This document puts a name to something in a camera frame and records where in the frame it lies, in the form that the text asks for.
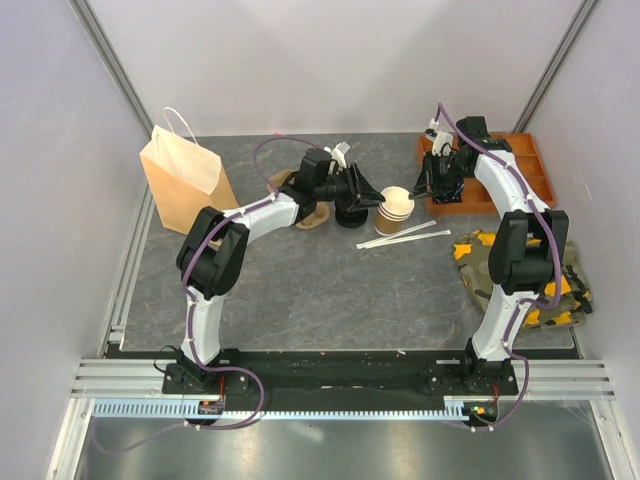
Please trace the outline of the stack of black lids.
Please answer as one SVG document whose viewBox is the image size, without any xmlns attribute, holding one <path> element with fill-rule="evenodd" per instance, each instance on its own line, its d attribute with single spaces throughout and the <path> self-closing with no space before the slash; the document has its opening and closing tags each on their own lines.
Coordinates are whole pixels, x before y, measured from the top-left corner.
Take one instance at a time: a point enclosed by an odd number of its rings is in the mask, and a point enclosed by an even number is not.
<svg viewBox="0 0 640 480">
<path fill-rule="evenodd" d="M 369 211 L 367 209 L 349 211 L 345 205 L 339 202 L 335 203 L 336 222 L 347 229 L 357 229 L 362 227 L 368 219 Z"/>
</svg>

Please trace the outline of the stack of paper cups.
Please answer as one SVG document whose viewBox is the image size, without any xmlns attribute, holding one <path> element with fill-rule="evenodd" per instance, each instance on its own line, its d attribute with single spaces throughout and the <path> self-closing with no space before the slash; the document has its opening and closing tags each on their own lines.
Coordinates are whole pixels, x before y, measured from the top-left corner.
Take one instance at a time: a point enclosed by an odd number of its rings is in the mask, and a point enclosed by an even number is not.
<svg viewBox="0 0 640 480">
<path fill-rule="evenodd" d="M 375 230 L 382 236 L 397 233 L 415 208 L 410 192 L 399 186 L 386 187 L 381 194 L 384 201 L 377 207 Z"/>
</svg>

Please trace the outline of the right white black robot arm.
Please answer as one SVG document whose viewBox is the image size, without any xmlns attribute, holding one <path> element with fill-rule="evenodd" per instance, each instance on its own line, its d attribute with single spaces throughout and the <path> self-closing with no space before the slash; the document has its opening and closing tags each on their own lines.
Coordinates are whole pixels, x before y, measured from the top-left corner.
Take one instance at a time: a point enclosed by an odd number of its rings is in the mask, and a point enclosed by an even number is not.
<svg viewBox="0 0 640 480">
<path fill-rule="evenodd" d="M 559 292 L 552 301 L 544 300 L 543 294 L 550 282 L 562 282 L 569 219 L 534 192 L 512 147 L 505 139 L 490 136 L 484 117 L 467 116 L 447 132 L 439 124 L 444 116 L 444 111 L 437 111 L 425 131 L 432 146 L 423 156 L 411 197 L 443 199 L 473 177 L 500 216 L 488 255 L 492 281 L 488 307 L 458 364 L 444 368 L 445 379 L 477 394 L 513 380 L 511 347 L 528 308 L 552 309 L 559 303 Z"/>
</svg>

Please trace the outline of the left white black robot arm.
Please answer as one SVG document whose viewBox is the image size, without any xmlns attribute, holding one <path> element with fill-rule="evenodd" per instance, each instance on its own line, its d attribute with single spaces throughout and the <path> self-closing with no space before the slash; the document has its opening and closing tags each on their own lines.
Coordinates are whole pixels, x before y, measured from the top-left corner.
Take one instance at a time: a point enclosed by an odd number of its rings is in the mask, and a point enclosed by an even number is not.
<svg viewBox="0 0 640 480">
<path fill-rule="evenodd" d="M 239 279 L 247 247 L 282 228 L 301 223 L 319 203 L 333 203 L 338 223 L 364 224 L 368 211 L 385 197 L 344 158 L 344 143 L 332 150 L 313 147 L 300 167 L 272 185 L 267 197 L 236 209 L 203 208 L 177 255 L 176 265 L 187 301 L 185 335 L 177 365 L 185 382 L 208 393 L 219 382 L 213 362 L 221 352 L 219 330 L 224 300 Z"/>
</svg>

